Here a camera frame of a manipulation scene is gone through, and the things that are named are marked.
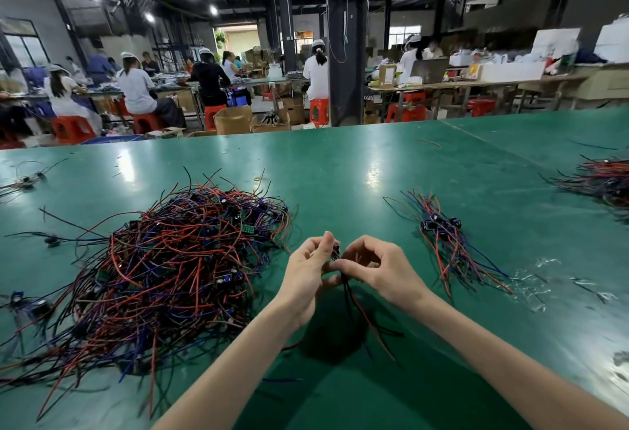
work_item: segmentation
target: hair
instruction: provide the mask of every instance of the hair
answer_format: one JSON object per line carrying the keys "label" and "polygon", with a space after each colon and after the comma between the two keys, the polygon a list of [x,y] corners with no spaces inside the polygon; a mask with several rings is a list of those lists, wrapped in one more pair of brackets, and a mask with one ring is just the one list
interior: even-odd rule
{"label": "hair", "polygon": [[317,64],[323,66],[328,59],[325,57],[325,46],[324,45],[316,45],[313,47],[313,54],[316,54]]}
{"label": "hair", "polygon": [[122,69],[124,69],[124,74],[128,75],[131,68],[137,63],[138,60],[136,58],[122,58]]}
{"label": "hair", "polygon": [[66,95],[66,88],[61,82],[61,77],[65,74],[65,71],[52,71],[50,73],[50,90],[55,97],[63,97]]}
{"label": "hair", "polygon": [[202,63],[208,63],[208,64],[215,63],[216,64],[214,54],[211,54],[210,52],[204,52],[203,54],[201,54],[200,61]]}
{"label": "hair", "polygon": [[423,56],[421,55],[421,41],[417,41],[415,43],[408,43],[408,49],[417,49],[417,51],[415,52],[415,59],[417,60],[421,60],[423,58]]}

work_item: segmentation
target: green table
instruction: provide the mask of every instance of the green table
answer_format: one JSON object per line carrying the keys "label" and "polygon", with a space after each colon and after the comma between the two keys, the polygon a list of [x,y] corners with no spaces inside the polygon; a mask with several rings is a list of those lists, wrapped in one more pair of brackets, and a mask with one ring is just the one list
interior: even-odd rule
{"label": "green table", "polygon": [[[570,172],[579,154],[604,157],[613,152],[572,142],[623,148],[629,141],[629,109],[563,111],[453,121],[377,124],[362,127],[152,140],[127,144],[12,150],[0,154],[0,177],[15,177],[16,164],[52,164],[45,182],[0,205],[0,234],[48,231],[74,235],[46,209],[82,226],[106,216],[149,207],[175,182],[187,183],[218,168],[220,175],[251,190],[264,171],[263,185],[296,207],[289,245],[331,230],[343,244],[361,234],[393,241],[428,284],[435,265],[417,227],[397,216],[382,196],[421,186],[438,194],[444,211],[463,222],[470,240],[510,275],[534,271],[546,276],[544,312],[491,288],[468,293],[454,285],[457,308],[588,391],[629,412],[629,392],[619,375],[615,353],[629,351],[627,335],[626,243],[628,229],[602,205],[584,196],[558,192],[538,175]],[[426,139],[441,148],[415,141]],[[26,175],[41,168],[20,166]],[[112,220],[111,231],[123,219]],[[71,246],[48,249],[38,238],[0,240],[3,271],[0,293],[14,290],[41,295],[69,282]],[[287,256],[279,252],[258,281],[263,299],[278,290]],[[618,299],[603,304],[570,281],[586,277]],[[435,288],[443,295],[440,283]],[[315,318],[302,332],[304,344],[277,359],[272,377],[300,383],[262,383],[239,420],[239,429],[515,429],[525,423],[446,344],[369,289],[356,285],[369,313],[382,325],[403,331],[387,338],[399,366],[366,331],[369,360],[353,338],[340,290],[324,296]],[[14,330],[0,313],[0,337]],[[176,399],[205,369],[173,370],[169,401]],[[170,376],[162,377],[164,385]],[[147,379],[118,384],[117,370],[96,371],[81,389],[109,390],[66,395],[40,426],[35,416],[48,387],[22,387],[0,395],[3,429],[145,429]]]}

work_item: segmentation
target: gray pants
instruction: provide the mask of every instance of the gray pants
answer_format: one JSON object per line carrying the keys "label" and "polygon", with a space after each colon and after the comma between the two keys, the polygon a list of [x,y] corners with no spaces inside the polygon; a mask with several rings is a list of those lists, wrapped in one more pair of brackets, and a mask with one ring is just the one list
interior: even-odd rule
{"label": "gray pants", "polygon": [[164,97],[157,99],[157,108],[154,110],[162,118],[167,127],[182,127],[185,129],[184,112],[177,107],[174,100]]}

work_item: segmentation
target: right hand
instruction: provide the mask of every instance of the right hand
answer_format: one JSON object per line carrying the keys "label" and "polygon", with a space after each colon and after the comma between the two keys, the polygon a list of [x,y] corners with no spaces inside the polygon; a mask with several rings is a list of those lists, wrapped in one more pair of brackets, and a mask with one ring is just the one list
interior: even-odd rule
{"label": "right hand", "polygon": [[417,275],[404,251],[394,243],[361,236],[347,247],[330,269],[370,285],[391,304],[412,313],[426,301],[439,298]]}

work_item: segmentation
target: blue crate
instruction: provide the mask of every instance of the blue crate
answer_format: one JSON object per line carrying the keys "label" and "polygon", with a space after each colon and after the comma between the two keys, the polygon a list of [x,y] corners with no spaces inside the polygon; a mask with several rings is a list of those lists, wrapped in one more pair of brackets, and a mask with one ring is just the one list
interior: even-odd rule
{"label": "blue crate", "polygon": [[146,140],[146,137],[142,134],[132,136],[94,137],[93,139],[81,142],[81,145],[115,144],[117,142],[137,142],[138,140]]}

